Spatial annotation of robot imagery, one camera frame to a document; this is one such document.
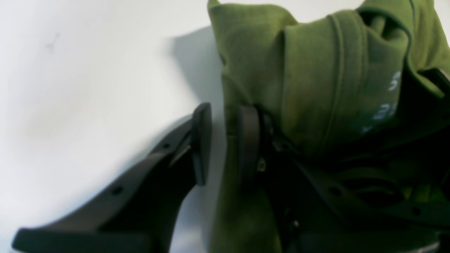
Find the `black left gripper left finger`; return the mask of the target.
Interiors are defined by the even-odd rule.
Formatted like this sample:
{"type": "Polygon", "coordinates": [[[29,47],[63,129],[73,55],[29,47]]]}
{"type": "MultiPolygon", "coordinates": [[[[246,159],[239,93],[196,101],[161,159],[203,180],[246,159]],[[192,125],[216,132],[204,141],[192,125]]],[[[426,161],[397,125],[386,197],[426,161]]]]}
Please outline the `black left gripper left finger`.
{"type": "Polygon", "coordinates": [[[38,228],[21,228],[23,253],[167,253],[183,200],[207,183],[212,107],[191,118],[85,205],[38,228]]]}

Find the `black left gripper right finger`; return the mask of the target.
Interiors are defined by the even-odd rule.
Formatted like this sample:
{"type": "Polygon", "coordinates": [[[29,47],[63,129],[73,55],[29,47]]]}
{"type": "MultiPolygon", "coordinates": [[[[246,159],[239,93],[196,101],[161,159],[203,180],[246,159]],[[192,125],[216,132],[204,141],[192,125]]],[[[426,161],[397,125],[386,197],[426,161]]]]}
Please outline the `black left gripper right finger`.
{"type": "Polygon", "coordinates": [[[283,253],[448,253],[449,202],[407,200],[367,162],[310,162],[255,106],[238,108],[239,184],[262,189],[283,253]]]}

